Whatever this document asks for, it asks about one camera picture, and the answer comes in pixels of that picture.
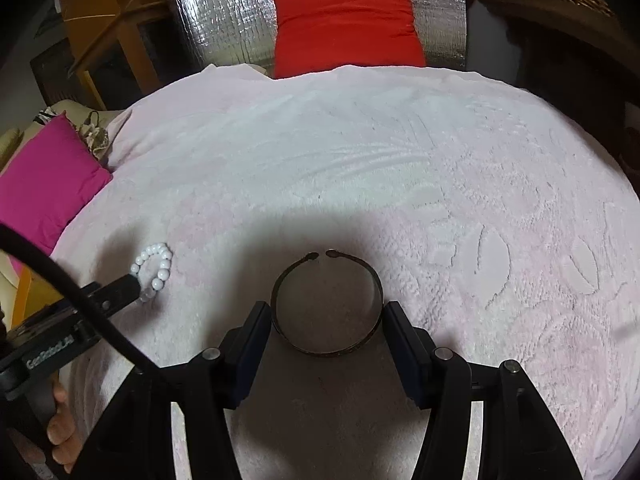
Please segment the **person's left hand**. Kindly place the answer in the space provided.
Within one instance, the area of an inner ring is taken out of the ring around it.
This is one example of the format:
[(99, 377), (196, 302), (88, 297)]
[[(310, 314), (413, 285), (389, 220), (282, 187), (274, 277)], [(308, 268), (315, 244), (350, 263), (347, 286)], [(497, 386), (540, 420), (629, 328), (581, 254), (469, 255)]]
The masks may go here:
[(73, 414), (68, 406), (68, 394), (60, 382), (54, 382), (52, 393), (55, 400), (55, 414), (47, 426), (47, 435), (53, 445), (52, 457), (69, 474), (81, 451)]

